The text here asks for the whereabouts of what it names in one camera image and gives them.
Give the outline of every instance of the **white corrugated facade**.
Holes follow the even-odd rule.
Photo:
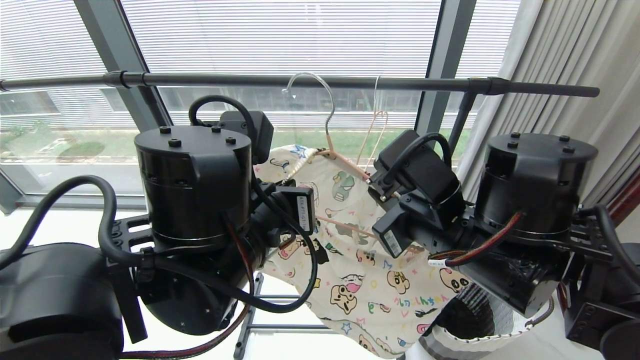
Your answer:
[[[152,72],[424,77],[440,0],[195,1],[122,0]],[[100,56],[68,0],[0,0],[0,78],[105,72]],[[519,1],[478,0],[458,77],[495,75]],[[134,126],[111,109],[98,89],[47,92],[58,113],[2,116],[0,126],[44,119],[54,127]],[[378,97],[386,96],[383,92]],[[412,127],[417,101],[393,111],[390,125]],[[317,113],[271,111],[276,126],[320,126]],[[185,123],[185,111],[171,111]],[[447,113],[450,126],[455,113]],[[371,113],[339,111],[332,124],[368,126]]]

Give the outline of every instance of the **grass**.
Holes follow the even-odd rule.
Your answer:
[[[383,133],[375,156],[390,144],[404,129],[389,129]],[[443,129],[441,133],[448,138],[450,129]],[[11,152],[13,156],[135,156],[136,147],[133,138],[138,134],[133,130],[82,130],[82,131],[52,131],[38,129],[19,136],[12,133],[1,133],[0,144],[2,152]],[[467,144],[470,130],[463,130],[458,148],[453,158],[459,159]],[[340,129],[331,132],[336,149],[348,158],[358,156],[360,146],[366,135],[363,129]],[[370,155],[378,140],[380,130],[374,130],[369,135],[362,151],[362,157]],[[57,139],[65,139],[61,144],[53,147],[49,152],[39,153],[45,147],[51,146]],[[326,147],[324,129],[286,129],[276,131],[273,135],[272,147],[279,147],[297,143],[307,147]]]

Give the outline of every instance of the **white sheer curtain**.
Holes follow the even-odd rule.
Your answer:
[[[487,140],[519,131],[569,135],[598,147],[583,200],[590,205],[613,199],[640,164],[639,15],[640,1],[522,3],[499,76],[597,86],[601,92],[594,99],[531,94],[487,98],[458,170],[465,198],[476,195]]]

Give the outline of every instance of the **screw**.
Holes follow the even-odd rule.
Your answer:
[[[169,146],[170,147],[180,147],[180,146],[182,146],[182,141],[180,141],[178,139],[170,139],[169,140]]]

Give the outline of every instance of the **blue star print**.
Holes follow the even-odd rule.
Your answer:
[[[342,331],[344,331],[345,335],[349,335],[349,331],[351,331],[351,324],[348,322],[342,323]]]
[[[294,145],[296,147],[295,150],[290,150],[289,152],[292,154],[297,154],[298,155],[298,159],[304,159],[307,157],[307,155],[305,154],[305,152],[307,151],[307,148],[304,146],[300,146],[300,145]]]

